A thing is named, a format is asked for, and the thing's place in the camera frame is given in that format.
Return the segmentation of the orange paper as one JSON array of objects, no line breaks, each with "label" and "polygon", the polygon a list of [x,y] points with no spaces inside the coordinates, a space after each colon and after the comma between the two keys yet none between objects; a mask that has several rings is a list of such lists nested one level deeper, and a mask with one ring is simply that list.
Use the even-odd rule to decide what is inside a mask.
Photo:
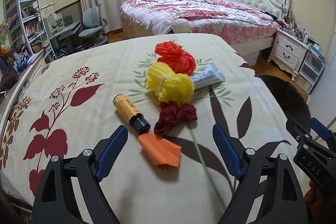
[{"label": "orange paper", "polygon": [[144,153],[158,168],[179,168],[182,152],[181,146],[150,131],[139,135],[138,142]]}]

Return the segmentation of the black trash bin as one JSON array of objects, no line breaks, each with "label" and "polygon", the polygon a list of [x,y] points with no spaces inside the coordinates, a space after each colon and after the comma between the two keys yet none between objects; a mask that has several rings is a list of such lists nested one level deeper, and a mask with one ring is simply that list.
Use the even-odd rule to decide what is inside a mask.
[{"label": "black trash bin", "polygon": [[276,76],[261,75],[260,78],[287,117],[287,129],[292,130],[297,122],[306,132],[310,133],[311,113],[299,91],[288,81]]}]

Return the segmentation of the plastic drawer unit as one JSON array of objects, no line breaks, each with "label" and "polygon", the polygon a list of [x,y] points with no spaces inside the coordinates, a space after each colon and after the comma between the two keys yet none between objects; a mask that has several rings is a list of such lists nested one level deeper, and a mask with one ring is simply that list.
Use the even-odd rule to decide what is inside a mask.
[{"label": "plastic drawer unit", "polygon": [[320,75],[324,70],[325,63],[313,51],[308,50],[300,66],[295,82],[307,93],[314,89]]}]

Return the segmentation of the white nightstand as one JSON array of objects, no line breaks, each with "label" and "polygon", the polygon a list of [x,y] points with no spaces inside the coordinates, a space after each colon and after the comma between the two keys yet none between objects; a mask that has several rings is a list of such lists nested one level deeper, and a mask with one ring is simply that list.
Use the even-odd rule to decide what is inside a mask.
[{"label": "white nightstand", "polygon": [[307,44],[279,28],[267,61],[274,61],[281,70],[290,73],[294,81],[308,50]]}]

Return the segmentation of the floral cream bedsheet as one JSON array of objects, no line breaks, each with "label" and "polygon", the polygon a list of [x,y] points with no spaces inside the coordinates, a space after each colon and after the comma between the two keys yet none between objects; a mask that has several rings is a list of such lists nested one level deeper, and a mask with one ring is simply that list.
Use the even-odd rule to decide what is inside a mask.
[{"label": "floral cream bedsheet", "polygon": [[50,160],[92,155],[128,130],[100,187],[121,223],[218,223],[238,186],[213,125],[253,156],[293,160],[295,139],[264,81],[223,39],[137,38],[52,62],[2,122],[1,182],[32,205]]}]

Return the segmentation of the amber bottle black cap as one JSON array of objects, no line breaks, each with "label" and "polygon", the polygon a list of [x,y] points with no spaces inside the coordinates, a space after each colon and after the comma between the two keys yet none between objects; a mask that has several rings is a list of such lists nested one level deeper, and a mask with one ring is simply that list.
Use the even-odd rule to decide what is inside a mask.
[{"label": "amber bottle black cap", "polygon": [[139,135],[150,131],[150,124],[144,118],[143,114],[129,101],[123,94],[118,94],[113,99],[113,104],[124,120]]}]

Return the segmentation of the white toothpaste tube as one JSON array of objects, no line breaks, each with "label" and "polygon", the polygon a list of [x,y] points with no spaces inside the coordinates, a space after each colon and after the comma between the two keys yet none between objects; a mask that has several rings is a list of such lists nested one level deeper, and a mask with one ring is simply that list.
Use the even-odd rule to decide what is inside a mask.
[{"label": "white toothpaste tube", "polygon": [[190,79],[194,83],[195,90],[222,83],[226,80],[224,74],[214,63],[210,63],[203,73],[190,76]]}]

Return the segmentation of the white tufted bed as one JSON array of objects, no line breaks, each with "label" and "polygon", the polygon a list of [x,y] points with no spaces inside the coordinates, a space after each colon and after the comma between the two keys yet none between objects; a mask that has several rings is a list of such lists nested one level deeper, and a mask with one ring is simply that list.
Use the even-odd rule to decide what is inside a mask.
[{"label": "white tufted bed", "polygon": [[274,43],[283,6],[277,0],[128,0],[120,18],[128,39],[212,34],[254,65]]}]

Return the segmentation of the yellow foam fruit net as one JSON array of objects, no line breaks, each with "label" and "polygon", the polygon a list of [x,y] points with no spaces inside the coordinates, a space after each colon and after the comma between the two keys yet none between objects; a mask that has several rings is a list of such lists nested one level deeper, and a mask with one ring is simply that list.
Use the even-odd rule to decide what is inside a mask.
[{"label": "yellow foam fruit net", "polygon": [[146,71],[144,87],[151,91],[159,102],[187,103],[194,95],[195,86],[189,75],[175,73],[166,63],[152,64]]}]

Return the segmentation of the red foam fruit net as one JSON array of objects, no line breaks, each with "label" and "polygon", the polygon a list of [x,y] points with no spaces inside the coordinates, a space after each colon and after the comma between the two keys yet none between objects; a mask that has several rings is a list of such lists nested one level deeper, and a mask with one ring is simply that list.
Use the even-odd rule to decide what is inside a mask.
[{"label": "red foam fruit net", "polygon": [[175,73],[191,76],[196,69],[194,57],[175,42],[158,43],[154,52],[159,55],[157,61],[167,64]]}]

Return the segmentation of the white study desk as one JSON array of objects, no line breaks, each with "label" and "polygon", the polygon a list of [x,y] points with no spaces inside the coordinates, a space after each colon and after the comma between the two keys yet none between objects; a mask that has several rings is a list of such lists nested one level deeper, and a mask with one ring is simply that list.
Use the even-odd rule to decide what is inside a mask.
[{"label": "white study desk", "polygon": [[43,25],[44,25],[45,32],[47,35],[47,39],[50,42],[50,46],[54,54],[54,58],[58,59],[64,56],[64,53],[61,53],[61,50],[58,49],[60,47],[60,41],[68,38],[69,36],[76,34],[78,29],[81,27],[82,22],[78,20],[74,23],[69,24],[68,26],[57,28],[53,31],[51,30],[51,26],[49,24],[48,19],[43,18]]}]

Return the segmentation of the round white cushion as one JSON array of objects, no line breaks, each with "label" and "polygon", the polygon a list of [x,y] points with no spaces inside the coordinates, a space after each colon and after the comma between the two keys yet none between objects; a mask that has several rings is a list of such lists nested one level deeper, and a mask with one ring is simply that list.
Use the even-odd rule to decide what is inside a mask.
[{"label": "round white cushion", "polygon": [[187,19],[179,18],[173,21],[172,31],[175,34],[189,34],[192,33],[191,26]]}]

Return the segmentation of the grey desk chair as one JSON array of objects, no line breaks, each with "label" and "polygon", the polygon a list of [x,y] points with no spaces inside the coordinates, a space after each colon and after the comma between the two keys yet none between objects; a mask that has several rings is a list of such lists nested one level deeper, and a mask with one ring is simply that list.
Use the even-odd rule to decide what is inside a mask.
[{"label": "grey desk chair", "polygon": [[102,46],[108,42],[108,36],[105,35],[108,22],[101,17],[101,4],[86,9],[82,21],[85,30],[79,34],[79,38],[84,40],[84,44],[79,47],[81,50]]}]

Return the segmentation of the white bookshelf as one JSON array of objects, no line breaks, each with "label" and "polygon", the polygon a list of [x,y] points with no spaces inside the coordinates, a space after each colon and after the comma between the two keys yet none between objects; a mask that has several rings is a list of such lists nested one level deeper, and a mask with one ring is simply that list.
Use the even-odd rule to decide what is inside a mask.
[{"label": "white bookshelf", "polygon": [[44,59],[53,55],[39,0],[3,0],[3,11],[13,51],[42,53]]}]

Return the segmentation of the pink floral quilt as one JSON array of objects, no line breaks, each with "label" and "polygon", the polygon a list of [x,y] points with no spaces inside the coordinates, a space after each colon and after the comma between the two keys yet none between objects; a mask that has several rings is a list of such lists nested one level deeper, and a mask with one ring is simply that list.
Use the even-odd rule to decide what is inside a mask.
[{"label": "pink floral quilt", "polygon": [[192,33],[217,35],[228,44],[265,39],[279,28],[270,15],[226,0],[128,0],[120,10],[154,35],[172,32],[173,21],[183,18]]}]

